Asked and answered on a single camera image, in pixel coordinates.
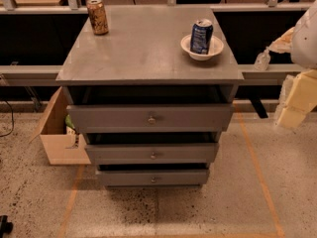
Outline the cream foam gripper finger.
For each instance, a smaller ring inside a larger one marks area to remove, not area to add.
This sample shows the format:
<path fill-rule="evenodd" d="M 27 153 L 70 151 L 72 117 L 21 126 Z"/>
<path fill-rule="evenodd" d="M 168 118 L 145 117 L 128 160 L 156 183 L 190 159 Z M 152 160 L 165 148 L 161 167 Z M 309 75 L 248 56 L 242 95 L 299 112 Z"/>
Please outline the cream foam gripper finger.
<path fill-rule="evenodd" d="M 288 75 L 282 84 L 274 113 L 276 126 L 297 128 L 317 106 L 317 70 L 309 69 L 296 76 Z"/>

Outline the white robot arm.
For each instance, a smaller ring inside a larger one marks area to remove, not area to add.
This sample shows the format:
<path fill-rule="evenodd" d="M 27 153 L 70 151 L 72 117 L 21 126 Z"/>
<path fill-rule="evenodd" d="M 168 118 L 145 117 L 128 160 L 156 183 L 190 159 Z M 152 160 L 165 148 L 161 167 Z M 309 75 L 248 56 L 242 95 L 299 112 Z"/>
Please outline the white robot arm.
<path fill-rule="evenodd" d="M 317 1 L 268 49 L 280 54 L 290 53 L 292 62 L 305 68 L 295 77 L 286 78 L 275 112 L 277 125 L 297 128 L 317 106 Z"/>

